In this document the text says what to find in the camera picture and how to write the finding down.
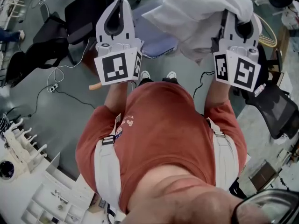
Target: concrete floor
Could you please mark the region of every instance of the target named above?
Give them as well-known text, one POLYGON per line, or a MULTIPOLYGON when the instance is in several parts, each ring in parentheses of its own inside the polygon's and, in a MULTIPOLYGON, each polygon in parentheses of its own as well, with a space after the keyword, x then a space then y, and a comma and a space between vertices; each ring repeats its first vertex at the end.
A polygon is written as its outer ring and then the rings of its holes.
MULTIPOLYGON (((12 24, 13 30, 23 29, 26 39, 21 44, 21 49, 26 51, 32 44, 32 39, 43 24, 37 0, 23 0, 28 7, 26 20, 19 24, 12 24)), ((47 0, 51 12, 58 12, 64 19, 64 8, 73 0, 47 0)), ((154 0, 142 0, 141 4, 146 4, 154 0)), ((132 8, 136 7, 134 0, 129 0, 132 8)), ((271 17, 272 11, 268 5, 255 7, 257 13, 263 15, 267 21, 271 21, 274 30, 277 32, 280 27, 280 16, 271 17)), ((70 46, 72 55, 79 60, 84 50, 83 44, 70 46)), ((171 70, 175 71, 180 84, 192 95, 194 89, 199 86, 199 77, 204 71, 214 70, 213 61, 207 58, 201 66, 188 60, 184 56, 163 56, 155 60, 142 60, 142 70, 148 70, 153 80, 161 80, 171 70)), ((60 65, 70 65, 69 60, 64 59, 60 65)), ((98 82, 98 78, 83 64, 75 69, 62 68, 65 73, 64 81, 59 83, 59 90, 69 93, 78 99, 99 106, 104 103, 108 87, 103 87, 97 91, 89 91, 88 85, 98 82)), ((34 112, 36 107, 36 97, 38 92, 46 86, 48 75, 52 69, 36 69, 26 77, 18 86, 9 90, 7 87, 0 92, 0 104, 2 110, 16 107, 15 114, 22 116, 34 112)), ((203 87, 197 91, 195 106, 198 112, 203 112, 203 105, 208 87, 212 77, 203 78, 203 87)), ((238 115, 245 106, 241 97, 231 95, 234 111, 238 115)), ((79 175, 75 162, 75 147, 81 133, 87 123, 93 109, 83 105, 78 101, 58 93, 48 93, 42 91, 38 99, 37 113, 31 118, 26 118, 25 128, 32 127, 38 134, 36 141, 38 146, 48 144, 46 153, 50 159, 61 152, 60 167, 72 178, 79 175)))

